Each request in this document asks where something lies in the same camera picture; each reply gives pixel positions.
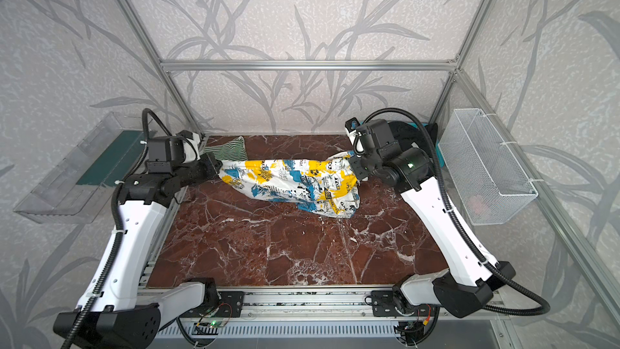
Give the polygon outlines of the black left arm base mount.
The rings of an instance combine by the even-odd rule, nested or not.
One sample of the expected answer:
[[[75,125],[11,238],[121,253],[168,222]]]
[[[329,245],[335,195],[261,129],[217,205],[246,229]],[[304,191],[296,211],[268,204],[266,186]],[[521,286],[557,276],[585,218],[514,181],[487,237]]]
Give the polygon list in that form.
[[[202,302],[186,313],[188,317],[240,318],[245,292],[218,289],[213,278],[192,278],[187,283],[200,283],[205,287]]]

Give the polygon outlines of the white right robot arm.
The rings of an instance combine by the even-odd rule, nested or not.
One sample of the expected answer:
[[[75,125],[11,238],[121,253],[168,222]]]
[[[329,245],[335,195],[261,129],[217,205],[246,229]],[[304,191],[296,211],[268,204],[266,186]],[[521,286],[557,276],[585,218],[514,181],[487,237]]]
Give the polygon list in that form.
[[[483,247],[457,209],[446,210],[434,164],[423,150],[397,150],[383,158],[377,151],[361,152],[360,147],[355,146],[355,154],[350,159],[355,175],[362,179],[375,176],[393,187],[422,220],[448,264],[442,271],[412,275],[394,284],[394,309],[408,316],[418,305],[438,305],[453,316],[463,318],[484,308],[491,301],[492,293],[504,283],[476,258],[455,228],[450,214],[456,216],[458,224],[463,226],[486,261],[509,279],[516,276],[512,264],[498,261]]]

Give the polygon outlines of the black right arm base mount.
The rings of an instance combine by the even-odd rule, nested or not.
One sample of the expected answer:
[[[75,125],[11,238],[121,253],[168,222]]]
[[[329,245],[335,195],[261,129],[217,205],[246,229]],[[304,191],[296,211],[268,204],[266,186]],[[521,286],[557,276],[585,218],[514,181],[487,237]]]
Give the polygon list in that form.
[[[376,318],[422,318],[432,319],[436,315],[433,305],[411,305],[400,291],[393,289],[372,290],[365,302]]]

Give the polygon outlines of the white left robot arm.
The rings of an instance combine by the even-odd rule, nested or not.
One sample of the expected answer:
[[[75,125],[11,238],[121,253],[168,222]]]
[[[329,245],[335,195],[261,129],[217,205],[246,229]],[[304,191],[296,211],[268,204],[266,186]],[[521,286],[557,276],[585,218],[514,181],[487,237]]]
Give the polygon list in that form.
[[[193,279],[144,303],[138,286],[156,232],[184,187],[215,179],[222,163],[206,154],[167,173],[132,174],[111,198],[115,227],[93,280],[75,309],[61,312],[55,334],[70,348],[147,348],[160,329],[199,306],[216,306],[210,279]]]

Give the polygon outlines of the white yellow blue printed garment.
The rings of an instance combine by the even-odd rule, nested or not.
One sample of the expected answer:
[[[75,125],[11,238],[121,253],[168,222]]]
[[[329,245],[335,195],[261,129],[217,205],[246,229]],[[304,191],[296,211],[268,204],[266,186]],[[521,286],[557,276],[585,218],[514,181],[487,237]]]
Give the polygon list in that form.
[[[351,156],[342,152],[324,161],[223,161],[219,177],[251,199],[294,204],[323,217],[350,218],[361,202]]]

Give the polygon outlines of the green white striped shirt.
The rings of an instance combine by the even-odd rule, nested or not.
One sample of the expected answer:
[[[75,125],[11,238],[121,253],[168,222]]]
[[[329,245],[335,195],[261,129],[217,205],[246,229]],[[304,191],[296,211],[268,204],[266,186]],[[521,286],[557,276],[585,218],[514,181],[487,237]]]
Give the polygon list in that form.
[[[244,162],[248,160],[244,137],[237,137],[222,145],[205,147],[203,153],[211,154],[218,161]]]

